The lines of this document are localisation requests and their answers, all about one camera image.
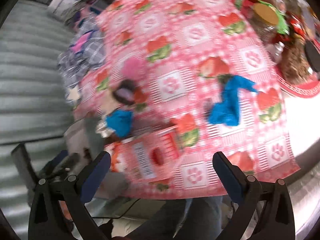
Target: person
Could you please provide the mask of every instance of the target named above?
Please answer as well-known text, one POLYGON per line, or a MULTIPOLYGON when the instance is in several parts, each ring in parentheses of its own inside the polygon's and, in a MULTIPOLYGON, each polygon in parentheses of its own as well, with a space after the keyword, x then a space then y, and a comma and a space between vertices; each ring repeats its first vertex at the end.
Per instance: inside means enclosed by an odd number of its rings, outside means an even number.
POLYGON ((167 200, 150 220, 125 237, 112 239, 215 240, 221 232, 221 203, 222 196, 167 200))

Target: black lid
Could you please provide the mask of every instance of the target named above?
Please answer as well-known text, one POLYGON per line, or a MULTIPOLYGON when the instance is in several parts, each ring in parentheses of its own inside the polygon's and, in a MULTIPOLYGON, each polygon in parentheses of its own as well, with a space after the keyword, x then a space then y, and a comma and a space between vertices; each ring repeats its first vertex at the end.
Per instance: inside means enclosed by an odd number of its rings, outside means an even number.
POLYGON ((320 72, 320 54, 311 41, 306 41, 304 47, 307 60, 314 72, 320 72))

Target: cable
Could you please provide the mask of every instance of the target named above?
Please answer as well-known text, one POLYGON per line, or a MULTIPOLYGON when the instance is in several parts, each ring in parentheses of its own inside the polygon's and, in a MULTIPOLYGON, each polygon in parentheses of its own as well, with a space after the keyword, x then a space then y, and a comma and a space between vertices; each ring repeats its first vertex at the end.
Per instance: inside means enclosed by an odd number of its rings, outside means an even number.
POLYGON ((120 217, 117 217, 117 218, 113 218, 113 217, 92 217, 92 218, 93 218, 93 219, 103 219, 103 218, 119 219, 119 218, 122 218, 122 217, 130 210, 130 208, 132 208, 133 205, 138 202, 138 200, 140 200, 140 198, 138 198, 135 202, 133 202, 133 203, 131 204, 131 206, 130 206, 120 217))

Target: blue rag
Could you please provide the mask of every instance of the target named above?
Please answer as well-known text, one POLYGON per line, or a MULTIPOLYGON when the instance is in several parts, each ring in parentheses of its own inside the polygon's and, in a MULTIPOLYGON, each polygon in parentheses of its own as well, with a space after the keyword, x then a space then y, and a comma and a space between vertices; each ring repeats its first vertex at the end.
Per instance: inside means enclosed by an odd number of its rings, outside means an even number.
POLYGON ((244 88, 251 92, 258 92, 253 88, 255 82, 242 76, 233 76, 226 83, 222 92, 222 102, 214 104, 208 121, 211 124, 224 123, 228 126, 239 125, 240 106, 238 89, 244 88))
POLYGON ((115 130, 118 137, 126 137, 131 130, 132 115, 131 111, 116 110, 106 117, 107 126, 115 130))

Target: small metal object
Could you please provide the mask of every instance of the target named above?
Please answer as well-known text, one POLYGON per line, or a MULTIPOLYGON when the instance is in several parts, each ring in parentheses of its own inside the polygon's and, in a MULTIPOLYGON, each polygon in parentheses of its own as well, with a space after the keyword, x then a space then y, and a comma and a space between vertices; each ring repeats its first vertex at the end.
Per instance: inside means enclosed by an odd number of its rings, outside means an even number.
POLYGON ((56 177, 54 177, 52 182, 59 182, 59 181, 61 181, 60 176, 56 176, 56 177))
POLYGON ((283 179, 278 179, 278 183, 279 183, 280 185, 282 185, 282 186, 285 184, 285 182, 284 182, 283 179))
POLYGON ((68 177, 68 181, 70 181, 70 182, 75 181, 76 178, 77 178, 76 175, 70 175, 70 176, 68 177))
POLYGON ((100 120, 97 124, 96 133, 101 134, 102 138, 108 138, 111 134, 115 132, 114 129, 108 127, 105 120, 100 120))
POLYGON ((40 184, 40 185, 43 185, 44 183, 45 183, 45 179, 39 180, 39 184, 40 184))
POLYGON ((249 175, 247 177, 247 180, 250 181, 250 182, 254 182, 256 180, 256 178, 254 176, 252 176, 252 175, 249 175))

